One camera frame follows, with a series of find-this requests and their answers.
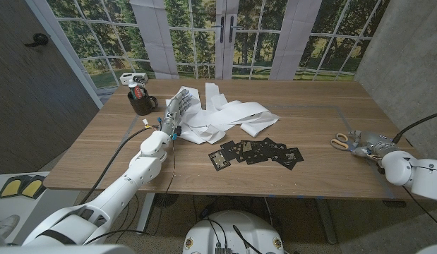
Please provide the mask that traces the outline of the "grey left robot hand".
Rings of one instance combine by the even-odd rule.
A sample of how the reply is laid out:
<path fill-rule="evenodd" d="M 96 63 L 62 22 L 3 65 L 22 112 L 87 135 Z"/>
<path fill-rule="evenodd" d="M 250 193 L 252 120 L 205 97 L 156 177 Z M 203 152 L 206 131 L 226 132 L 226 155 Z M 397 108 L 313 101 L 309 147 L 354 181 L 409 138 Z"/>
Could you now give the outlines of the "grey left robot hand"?
<path fill-rule="evenodd" d="M 176 127 L 181 122 L 181 117 L 191 106 L 191 98 L 192 94 L 187 89 L 183 89 L 169 101 L 160 124 L 162 132 L 173 135 Z"/>

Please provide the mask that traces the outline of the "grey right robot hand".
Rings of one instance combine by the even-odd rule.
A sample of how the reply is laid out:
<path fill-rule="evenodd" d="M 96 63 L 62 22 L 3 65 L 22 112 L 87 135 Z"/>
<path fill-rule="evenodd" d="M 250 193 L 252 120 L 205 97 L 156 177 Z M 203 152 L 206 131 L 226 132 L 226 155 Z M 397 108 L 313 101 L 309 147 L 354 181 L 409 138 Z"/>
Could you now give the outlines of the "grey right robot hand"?
<path fill-rule="evenodd" d="M 382 159 L 388 153 L 398 150 L 391 139 L 378 133 L 352 130 L 348 134 L 354 140 L 351 153 L 356 156 Z"/>

